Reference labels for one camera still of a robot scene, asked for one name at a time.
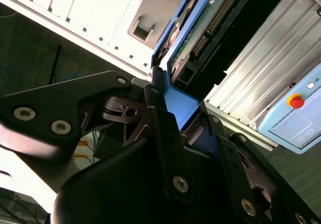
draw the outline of black cable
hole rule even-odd
[[[13,14],[11,14],[11,15],[7,15],[7,16],[0,16],[0,19],[1,19],[1,18],[13,17],[13,16],[15,16],[17,13],[18,13],[18,12],[15,12],[15,13],[13,13]]]
[[[13,214],[11,211],[9,211],[7,208],[5,208],[3,205],[0,204],[0,208],[3,209],[6,213],[8,213],[10,216],[12,216],[15,220],[21,222],[22,224],[29,224],[28,222],[22,220],[21,218],[17,217],[15,214]]]
[[[95,137],[96,137],[96,139],[97,139],[97,141],[98,141],[98,139],[99,139],[99,137],[97,136],[97,130],[95,130]]]
[[[94,139],[94,153],[92,154],[92,162],[95,163],[95,157],[94,157],[94,154],[95,154],[95,149],[96,149],[96,137],[95,137],[95,131],[92,132],[92,138]]]
[[[59,45],[58,49],[57,49],[56,57],[55,57],[55,60],[54,60],[54,64],[53,64],[51,72],[50,72],[48,85],[53,84],[53,82],[54,82],[54,75],[55,75],[55,72],[56,72],[56,67],[57,67],[59,55],[60,55],[60,52],[61,52],[61,48],[62,48],[61,45]]]
[[[5,195],[0,195],[0,197],[4,197],[4,198],[7,198],[9,200],[12,200],[14,201],[15,203],[17,203],[19,206],[23,207],[27,212],[29,212],[29,214],[35,219],[35,221],[40,224],[40,222],[38,221],[37,217],[28,209],[26,208],[24,205],[22,205],[20,202],[16,201],[15,199],[11,198],[11,197],[8,197],[8,196],[5,196]]]
[[[86,156],[82,156],[82,155],[77,155],[75,157],[82,157],[82,158],[86,158],[87,160],[89,160],[90,164],[92,164],[91,160],[89,158],[87,158]]]
[[[81,140],[80,140],[79,142],[80,142],[80,143],[83,143],[84,146],[87,146],[89,149],[91,149],[91,148],[88,146],[88,144],[86,144],[85,142],[82,142]]]

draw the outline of red emergency stop button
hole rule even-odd
[[[301,96],[292,97],[289,105],[293,108],[301,108],[304,105],[304,99]]]

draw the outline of black metal bracket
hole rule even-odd
[[[140,102],[114,96],[106,100],[102,117],[109,121],[132,124],[140,120],[144,109],[144,104]]]
[[[104,100],[126,96],[132,84],[109,71],[0,98],[0,143],[47,161],[71,158],[79,139],[110,121],[97,114]]]
[[[213,157],[220,197],[246,223],[317,220],[246,136],[234,133],[226,139],[216,116],[199,112],[184,134],[187,146]]]
[[[157,86],[163,80],[159,75],[154,72],[151,80],[152,83],[158,83]],[[165,195],[185,204],[192,204],[195,198],[194,182],[175,116],[167,111],[163,92],[159,88],[147,84],[143,91],[146,108],[131,132],[130,125],[125,125],[124,146],[143,138],[155,144]]]

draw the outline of circuit board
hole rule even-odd
[[[235,0],[209,0],[194,27],[170,62],[171,73],[178,69],[182,59],[189,57],[189,54],[198,55],[205,45],[207,38],[204,34],[213,34],[220,21]]]

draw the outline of gray panel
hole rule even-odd
[[[313,0],[282,0],[215,86],[209,103],[256,129],[266,108],[321,58],[321,18]]]
[[[128,34],[154,49],[182,1],[143,0],[128,29]]]

